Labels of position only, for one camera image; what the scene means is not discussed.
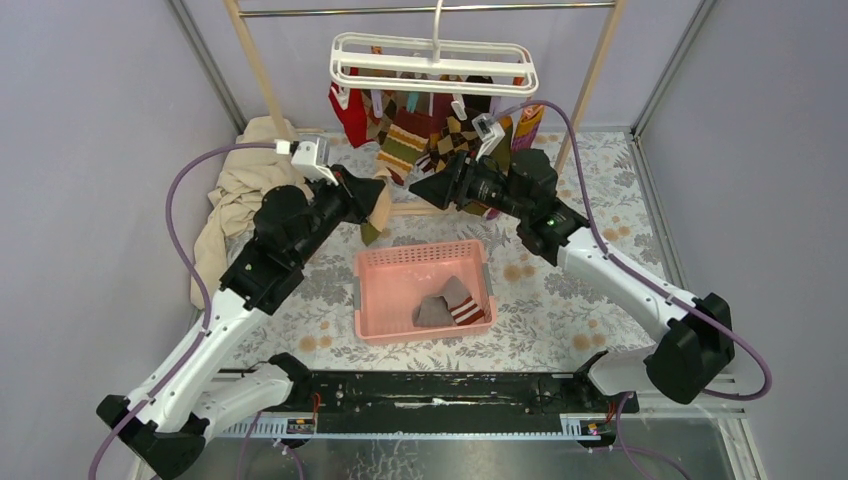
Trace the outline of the pink plastic basket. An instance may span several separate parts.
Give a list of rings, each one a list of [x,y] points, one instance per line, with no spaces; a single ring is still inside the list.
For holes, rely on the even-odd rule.
[[[363,250],[353,262],[354,328],[369,345],[481,335],[497,321],[487,254],[479,240]],[[484,312],[465,326],[418,327],[414,310],[457,277]]]

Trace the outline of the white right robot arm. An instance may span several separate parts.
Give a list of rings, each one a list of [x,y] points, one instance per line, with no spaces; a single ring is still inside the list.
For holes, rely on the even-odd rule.
[[[728,304],[716,294],[700,299],[664,283],[596,237],[590,222],[558,198],[557,181],[538,149],[514,154],[507,171],[488,157],[461,152],[409,190],[441,210],[477,203],[518,219],[518,237],[530,253],[605,295],[654,340],[650,347],[587,362],[580,370],[586,377],[573,386],[579,407],[597,412],[615,395],[650,390],[691,403],[735,356],[725,333]]]

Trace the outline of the striped beige maroon sock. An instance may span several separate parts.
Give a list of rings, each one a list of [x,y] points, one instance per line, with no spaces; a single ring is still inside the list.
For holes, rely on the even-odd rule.
[[[392,207],[391,184],[403,186],[413,167],[428,149],[433,130],[431,115],[400,109],[382,140],[376,156],[375,180],[384,187],[368,217],[360,227],[364,245],[375,242],[386,228]]]

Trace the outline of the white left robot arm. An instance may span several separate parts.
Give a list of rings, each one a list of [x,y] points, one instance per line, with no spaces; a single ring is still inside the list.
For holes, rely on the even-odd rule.
[[[334,165],[301,188],[268,191],[254,232],[225,271],[203,316],[149,379],[97,408],[112,434],[160,479],[176,479],[213,438],[272,407],[296,411],[311,395],[311,374],[288,353],[277,354],[228,387],[207,386],[243,339],[273,315],[304,279],[306,262],[343,222],[364,224],[386,184]]]

